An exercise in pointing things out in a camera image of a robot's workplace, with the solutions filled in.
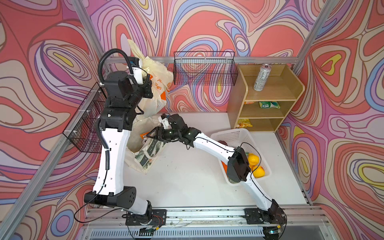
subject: robotic arm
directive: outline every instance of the robotic arm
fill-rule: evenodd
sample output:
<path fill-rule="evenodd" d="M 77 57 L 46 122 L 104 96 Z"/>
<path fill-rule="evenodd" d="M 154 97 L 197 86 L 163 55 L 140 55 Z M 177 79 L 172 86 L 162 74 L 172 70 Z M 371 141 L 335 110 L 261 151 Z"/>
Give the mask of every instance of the robotic arm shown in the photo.
<path fill-rule="evenodd" d="M 110 73 L 104 80 L 102 67 L 107 57 L 113 53 L 120 53 L 124 56 L 129 73 L 116 71 Z M 125 148 L 132 130 L 133 120 L 137 114 L 144 113 L 138 104 L 142 98 L 153 97 L 149 74 L 146 79 L 141 77 L 140 64 L 138 58 L 128 57 L 120 49 L 107 51 L 99 62 L 98 76 L 108 94 L 104 111 L 96 122 L 96 132 L 102 142 L 103 150 L 96 183 L 93 190 L 84 196 L 86 204 L 117 207 L 128 211 L 130 216 L 127 216 L 126 225 L 128 225 L 129 217 L 134 218 L 134 222 L 141 225 L 149 225 L 158 217 L 153 215 L 151 202 L 137 196 L 135 187 L 127 187 L 122 184 Z M 196 128 L 188 127 L 178 114 L 162 115 L 159 117 L 159 121 L 162 123 L 162 127 L 154 128 L 146 134 L 146 137 L 162 142 L 180 141 L 187 146 L 202 149 L 216 156 L 227 165 L 227 176 L 230 180 L 242 182 L 255 194 L 259 207 L 259 215 L 256 218 L 260 220 L 256 223 L 286 221 L 281 218 L 283 212 L 276 201 L 265 193 L 256 180 L 252 179 L 248 159 L 241 147 L 228 147 L 209 138 Z"/>

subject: orange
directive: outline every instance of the orange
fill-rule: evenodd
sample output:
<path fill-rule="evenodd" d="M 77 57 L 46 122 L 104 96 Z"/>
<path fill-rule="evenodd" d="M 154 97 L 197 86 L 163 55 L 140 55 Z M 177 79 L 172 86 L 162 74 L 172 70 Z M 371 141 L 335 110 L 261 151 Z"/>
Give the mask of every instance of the orange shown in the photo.
<path fill-rule="evenodd" d="M 260 158 L 253 153 L 248 154 L 249 165 L 256 166 L 259 164 Z"/>
<path fill-rule="evenodd" d="M 253 176 L 254 177 L 263 177 L 265 175 L 264 168 L 262 166 L 254 166 L 252 168 Z"/>

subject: colorful patterned wallpaper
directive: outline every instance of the colorful patterned wallpaper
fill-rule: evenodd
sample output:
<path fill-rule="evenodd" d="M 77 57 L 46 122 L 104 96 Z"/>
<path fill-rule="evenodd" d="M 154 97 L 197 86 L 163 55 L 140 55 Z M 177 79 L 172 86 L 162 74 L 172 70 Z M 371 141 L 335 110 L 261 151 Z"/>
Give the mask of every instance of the colorful patterned wallpaper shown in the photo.
<path fill-rule="evenodd" d="M 0 221 L 95 84 L 97 63 L 68 1 L 0 1 Z M 87 172 L 94 171 L 97 159 L 70 146 L 16 239 L 45 238 L 55 219 L 60 224 L 49 232 L 65 232 L 60 227 L 68 219 L 58 215 L 76 202 L 71 192 L 90 189 L 83 185 L 92 181 Z"/>
<path fill-rule="evenodd" d="M 145 56 L 174 51 L 234 50 L 237 56 L 296 56 L 323 0 L 94 0 L 84 1 L 105 50 Z M 113 69 L 126 70 L 123 64 Z M 226 111 L 230 86 L 174 86 L 165 111 Z"/>
<path fill-rule="evenodd" d="M 340 239 L 384 239 L 384 2 L 341 0 L 279 134 Z"/>

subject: beverage can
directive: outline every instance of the beverage can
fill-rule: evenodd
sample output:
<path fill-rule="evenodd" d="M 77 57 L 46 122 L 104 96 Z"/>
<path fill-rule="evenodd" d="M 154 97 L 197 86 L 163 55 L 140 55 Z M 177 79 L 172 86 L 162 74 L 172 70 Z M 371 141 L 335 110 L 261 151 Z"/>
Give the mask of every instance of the beverage can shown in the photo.
<path fill-rule="evenodd" d="M 269 73 L 271 72 L 271 65 L 262 64 L 260 67 L 259 75 L 256 78 L 255 84 L 253 85 L 253 89 L 256 91 L 263 90 L 266 80 L 268 79 Z"/>

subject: black mesh basket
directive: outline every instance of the black mesh basket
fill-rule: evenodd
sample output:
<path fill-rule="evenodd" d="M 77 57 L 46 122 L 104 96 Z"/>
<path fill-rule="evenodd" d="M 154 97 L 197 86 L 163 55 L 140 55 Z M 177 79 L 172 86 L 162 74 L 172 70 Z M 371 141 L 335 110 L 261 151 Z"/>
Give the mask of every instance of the black mesh basket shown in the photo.
<path fill-rule="evenodd" d="M 234 56 L 233 51 L 174 52 L 174 84 L 233 86 L 238 74 Z"/>
<path fill-rule="evenodd" d="M 81 152 L 101 153 L 101 142 L 97 137 L 95 125 L 97 118 L 104 110 L 106 95 L 105 89 L 99 88 L 76 126 L 72 130 L 63 132 Z"/>

